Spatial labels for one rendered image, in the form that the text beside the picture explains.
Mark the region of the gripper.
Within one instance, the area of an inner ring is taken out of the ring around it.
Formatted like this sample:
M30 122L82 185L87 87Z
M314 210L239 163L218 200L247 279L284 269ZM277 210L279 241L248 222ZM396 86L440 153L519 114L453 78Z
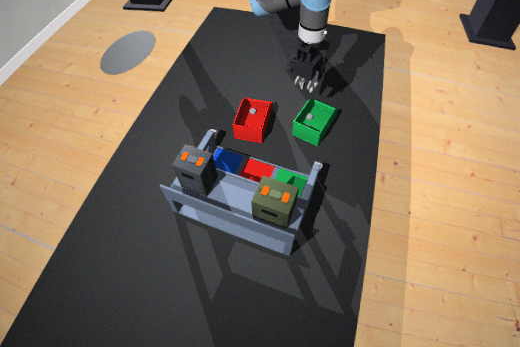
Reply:
M297 45L298 56L296 57L295 54L291 59L290 73L293 71L294 75L299 76L295 81L295 85L300 83L300 87L303 90L305 79L311 81L307 87L309 93L315 88L325 72L325 62L323 61L324 56L322 55L322 52L316 50L316 48L322 46L323 43L324 40L316 44L308 44L299 38L299 44ZM309 45L310 47L308 47ZM310 53L308 54L306 52Z

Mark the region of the grey metal shelf rack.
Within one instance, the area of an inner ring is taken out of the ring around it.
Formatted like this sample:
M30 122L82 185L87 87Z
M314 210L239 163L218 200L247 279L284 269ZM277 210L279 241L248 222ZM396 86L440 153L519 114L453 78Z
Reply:
M315 162L309 176L217 146L216 135L217 130L208 130L198 146L198 149L204 151L208 146L206 151L213 153L218 175L208 196L182 188L176 177L170 188L160 185L172 210L226 233L290 256L295 236L300 222L303 221L322 164ZM287 229L252 217L251 201L262 176L299 187L297 203ZM184 205L181 207L179 203Z

